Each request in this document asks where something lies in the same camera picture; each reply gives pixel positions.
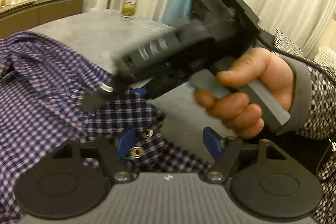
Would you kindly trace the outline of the patterned sleeve right forearm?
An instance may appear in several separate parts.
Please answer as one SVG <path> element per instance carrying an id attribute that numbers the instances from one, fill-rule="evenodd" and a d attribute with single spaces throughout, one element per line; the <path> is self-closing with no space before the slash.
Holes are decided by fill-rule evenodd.
<path id="1" fill-rule="evenodd" d="M 295 76 L 288 130 L 308 141 L 308 151 L 300 156 L 322 185 L 322 200 L 314 217 L 319 223 L 335 223 L 335 63 L 327 65 L 324 57 L 306 59 L 280 30 L 274 46 Z"/>

